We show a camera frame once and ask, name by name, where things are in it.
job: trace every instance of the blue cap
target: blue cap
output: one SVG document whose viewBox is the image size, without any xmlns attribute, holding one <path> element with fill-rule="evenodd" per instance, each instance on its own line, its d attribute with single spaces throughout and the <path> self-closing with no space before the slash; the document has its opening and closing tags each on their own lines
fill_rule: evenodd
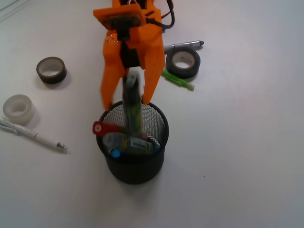
<svg viewBox="0 0 304 228">
<path fill-rule="evenodd" d="M 113 150 L 111 156 L 114 158 L 118 158 L 120 156 L 120 150 Z"/>
</svg>

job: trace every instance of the green highlighter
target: green highlighter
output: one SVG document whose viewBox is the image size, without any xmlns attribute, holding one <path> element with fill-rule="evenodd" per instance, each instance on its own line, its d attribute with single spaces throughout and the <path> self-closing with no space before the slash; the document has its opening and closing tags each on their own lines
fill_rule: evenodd
<svg viewBox="0 0 304 228">
<path fill-rule="evenodd" d="M 179 78 L 179 77 L 177 77 L 177 76 L 169 73 L 166 70 L 162 71 L 162 75 L 166 79 L 168 79 L 169 81 L 172 81 L 173 83 L 175 83 L 175 84 L 177 84 L 179 86 L 185 87 L 185 88 L 187 88 L 189 90 L 194 90 L 194 85 L 193 84 L 191 84 L 191 83 L 185 81 L 184 79 L 181 79 L 181 78 Z"/>
</svg>

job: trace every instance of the tape roll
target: tape roll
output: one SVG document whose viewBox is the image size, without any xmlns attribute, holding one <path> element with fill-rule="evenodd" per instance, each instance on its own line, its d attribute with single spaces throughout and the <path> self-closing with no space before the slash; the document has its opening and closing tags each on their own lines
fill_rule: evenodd
<svg viewBox="0 0 304 228">
<path fill-rule="evenodd" d="M 48 57 L 41 60 L 36 68 L 41 81 L 47 84 L 61 82 L 67 76 L 64 62 L 57 57 Z"/>
<path fill-rule="evenodd" d="M 179 62 L 187 63 L 187 67 L 180 67 L 176 64 Z M 178 47 L 167 54 L 166 68 L 171 74 L 187 79 L 195 76 L 200 67 L 199 54 L 189 47 Z"/>
<path fill-rule="evenodd" d="M 35 111 L 32 101 L 25 95 L 14 95 L 3 105 L 3 113 L 13 124 L 26 124 L 34 116 Z"/>
</svg>

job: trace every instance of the marker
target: marker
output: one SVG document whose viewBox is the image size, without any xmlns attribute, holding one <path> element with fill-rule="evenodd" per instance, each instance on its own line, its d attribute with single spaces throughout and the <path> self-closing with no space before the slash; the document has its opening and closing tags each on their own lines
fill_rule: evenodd
<svg viewBox="0 0 304 228">
<path fill-rule="evenodd" d="M 177 84 L 179 86 L 185 87 L 185 88 L 187 88 L 189 90 L 194 90 L 194 85 L 193 84 L 191 84 L 191 83 L 185 81 L 184 79 L 181 79 L 181 78 L 179 78 L 179 77 L 177 77 L 177 76 L 169 73 L 166 70 L 162 71 L 162 75 L 166 79 L 168 79 L 169 81 L 172 81 L 173 83 L 175 83 L 175 84 Z"/>
<path fill-rule="evenodd" d="M 5 121 L 3 119 L 0 118 L 0 124 L 2 126 L 4 126 L 5 128 L 10 128 L 12 129 L 12 131 L 14 131 L 15 133 L 20 133 L 22 135 L 27 136 L 28 138 L 31 138 L 33 140 L 35 140 L 38 143 L 50 146 L 52 148 L 55 148 L 63 153 L 67 152 L 67 147 L 60 143 L 60 142 L 55 142 L 54 140 L 51 140 L 41 134 L 38 134 L 26 127 L 20 126 L 20 125 L 16 125 L 13 124 L 11 122 Z"/>
<path fill-rule="evenodd" d="M 172 45 L 166 45 L 164 46 L 165 52 L 170 51 L 174 48 L 184 48 L 184 47 L 199 47 L 202 46 L 205 42 L 201 40 L 192 41 L 192 42 L 186 42 L 186 43 L 180 43 L 180 44 L 172 44 Z"/>
<path fill-rule="evenodd" d="M 139 94 L 140 77 L 137 71 L 123 78 L 123 111 L 125 126 L 136 138 L 142 135 L 142 103 Z"/>
</svg>

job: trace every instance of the gray pen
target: gray pen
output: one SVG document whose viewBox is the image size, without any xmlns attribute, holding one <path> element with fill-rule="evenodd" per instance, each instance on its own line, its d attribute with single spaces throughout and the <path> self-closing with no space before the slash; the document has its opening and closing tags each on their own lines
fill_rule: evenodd
<svg viewBox="0 0 304 228">
<path fill-rule="evenodd" d="M 204 44 L 204 41 L 197 40 L 197 41 L 192 41 L 192 42 L 186 42 L 186 43 L 180 43 L 180 44 L 172 44 L 172 45 L 166 45 L 164 46 L 165 52 L 170 51 L 174 48 L 184 48 L 184 47 L 199 47 Z"/>
</svg>

